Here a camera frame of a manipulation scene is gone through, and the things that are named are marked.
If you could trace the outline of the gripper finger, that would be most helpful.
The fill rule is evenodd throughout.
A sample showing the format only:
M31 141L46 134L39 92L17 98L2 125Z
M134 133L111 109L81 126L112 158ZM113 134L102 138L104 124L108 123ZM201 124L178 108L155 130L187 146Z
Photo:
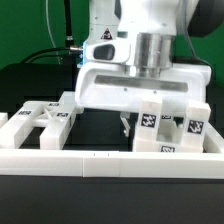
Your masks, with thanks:
M124 125L124 134L126 136L129 135L130 129L131 129L130 124L128 122L129 118L130 118L130 113L129 112L121 112L120 113L120 119L121 119L121 122Z

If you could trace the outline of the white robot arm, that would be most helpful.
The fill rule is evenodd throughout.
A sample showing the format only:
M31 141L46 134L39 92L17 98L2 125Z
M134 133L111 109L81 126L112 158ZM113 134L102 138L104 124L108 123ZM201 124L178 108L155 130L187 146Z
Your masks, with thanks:
M85 49L76 102L84 108L137 113L145 98L162 113L186 119L201 134L208 116L187 114L187 104L205 104L212 68L202 59L171 56L176 35L204 37L224 21L224 0L119 0L117 37Z

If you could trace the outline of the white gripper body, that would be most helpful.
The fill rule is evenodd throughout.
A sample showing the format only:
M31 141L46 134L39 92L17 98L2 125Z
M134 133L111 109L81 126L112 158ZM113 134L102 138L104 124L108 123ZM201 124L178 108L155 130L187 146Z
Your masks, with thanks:
M75 101L84 108L138 113L144 99L159 99L163 114L183 113L189 100L204 102L211 68L174 63L158 78L137 77L135 68L86 63L79 71Z

